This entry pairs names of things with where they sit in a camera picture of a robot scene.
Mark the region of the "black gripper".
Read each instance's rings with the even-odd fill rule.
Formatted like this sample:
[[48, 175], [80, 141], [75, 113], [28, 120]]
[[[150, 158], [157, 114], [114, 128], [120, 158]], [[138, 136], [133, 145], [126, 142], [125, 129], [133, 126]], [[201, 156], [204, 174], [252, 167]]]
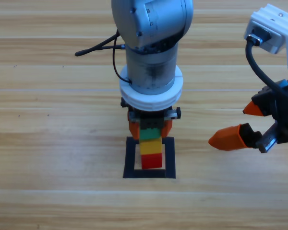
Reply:
[[220, 129], [208, 141], [212, 147], [223, 151], [249, 147], [267, 153], [276, 143], [288, 143], [288, 100], [271, 88], [263, 87], [242, 112], [246, 115], [271, 116], [275, 122], [264, 134], [253, 131], [248, 123]]
[[143, 111], [132, 107], [122, 97], [120, 105], [128, 108], [129, 131], [133, 139], [140, 138], [140, 128], [159, 128], [161, 137], [166, 138], [172, 129], [173, 120], [181, 118], [180, 107], [173, 109], [171, 106], [161, 111]]

